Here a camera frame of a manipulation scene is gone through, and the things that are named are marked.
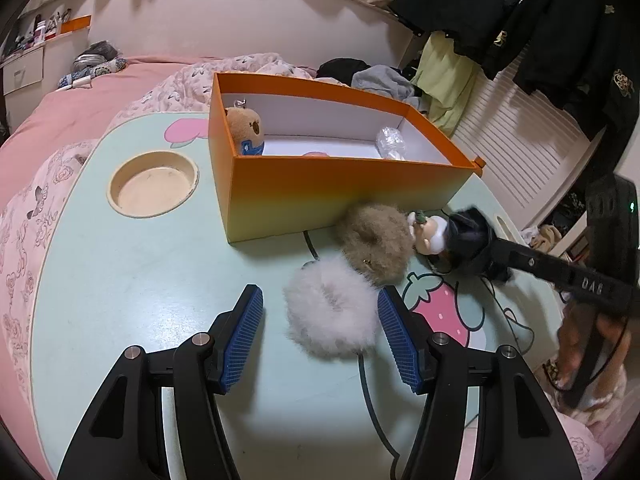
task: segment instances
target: orange box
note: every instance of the orange box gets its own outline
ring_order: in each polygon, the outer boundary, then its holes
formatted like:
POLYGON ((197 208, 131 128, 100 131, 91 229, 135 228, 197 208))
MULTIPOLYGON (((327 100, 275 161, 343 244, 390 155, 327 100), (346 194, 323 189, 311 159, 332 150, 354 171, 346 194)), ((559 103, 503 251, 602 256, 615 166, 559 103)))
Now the orange box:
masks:
POLYGON ((335 224, 356 202, 403 210, 443 207, 480 168, 411 106, 312 80, 216 73, 209 151, 226 238, 239 242, 335 224), (225 119, 236 100, 260 115, 262 155, 239 155, 225 119), (383 126, 407 159, 380 158, 383 126), (302 156, 311 151, 330 156, 302 156))
POLYGON ((62 23, 60 25, 60 34, 66 34, 67 32, 72 32, 74 30, 78 30, 79 28, 85 28, 89 25, 91 25, 91 16, 81 16, 80 18, 62 23))

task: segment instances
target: plush toy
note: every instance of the plush toy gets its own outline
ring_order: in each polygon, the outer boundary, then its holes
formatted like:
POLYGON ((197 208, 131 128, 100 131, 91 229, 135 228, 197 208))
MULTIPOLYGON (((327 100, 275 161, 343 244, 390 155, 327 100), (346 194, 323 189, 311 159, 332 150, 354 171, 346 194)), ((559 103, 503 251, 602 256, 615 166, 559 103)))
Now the plush toy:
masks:
POLYGON ((250 108, 241 107, 227 108, 225 113, 239 155, 261 155, 264 133, 260 129, 260 116, 250 108))
POLYGON ((414 211, 409 213, 407 221, 416 251, 425 256, 444 251, 444 233, 447 229, 447 221, 444 218, 414 211))
POLYGON ((354 206, 336 226, 342 250, 351 266, 376 285, 404 277, 413 241, 406 218, 382 204, 354 206))
POLYGON ((284 288, 289 337, 321 356, 353 355, 376 343, 378 293, 343 254, 307 262, 284 288))
POLYGON ((548 253, 560 240, 562 235, 555 225, 543 225, 531 241, 531 247, 541 253, 548 253))

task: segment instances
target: fluffy pom pom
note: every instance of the fluffy pom pom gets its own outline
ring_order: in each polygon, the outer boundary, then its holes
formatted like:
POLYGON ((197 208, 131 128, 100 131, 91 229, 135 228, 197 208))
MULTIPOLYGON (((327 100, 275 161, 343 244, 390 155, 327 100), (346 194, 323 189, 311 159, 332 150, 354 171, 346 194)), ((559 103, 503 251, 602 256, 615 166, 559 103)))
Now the fluffy pom pom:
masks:
POLYGON ((342 254, 297 270, 284 297, 289 336, 310 352, 337 356, 375 344, 378 294, 342 254))
POLYGON ((373 283, 388 285, 404 277, 414 240, 398 209, 382 204, 351 207, 336 230, 351 266, 373 283))

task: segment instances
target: brown fluffy scrunchie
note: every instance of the brown fluffy scrunchie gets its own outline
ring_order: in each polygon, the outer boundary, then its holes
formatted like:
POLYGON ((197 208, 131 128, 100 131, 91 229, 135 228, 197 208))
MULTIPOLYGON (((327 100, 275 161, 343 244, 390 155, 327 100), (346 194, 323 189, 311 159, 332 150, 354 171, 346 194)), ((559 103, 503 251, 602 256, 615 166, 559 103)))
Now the brown fluffy scrunchie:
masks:
POLYGON ((404 276, 414 249, 406 218, 398 209, 382 204, 353 206, 336 229, 351 266, 373 283, 388 285, 404 276))

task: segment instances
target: louvered door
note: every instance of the louvered door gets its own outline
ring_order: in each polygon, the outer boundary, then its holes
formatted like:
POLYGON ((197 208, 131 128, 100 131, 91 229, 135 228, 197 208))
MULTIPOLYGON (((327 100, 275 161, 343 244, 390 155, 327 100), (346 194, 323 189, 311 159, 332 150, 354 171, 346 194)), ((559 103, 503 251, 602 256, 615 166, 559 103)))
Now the louvered door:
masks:
POLYGON ((494 81, 478 76, 453 142, 486 161, 482 180, 518 229, 556 206, 596 149, 574 119, 512 81, 522 54, 494 81))

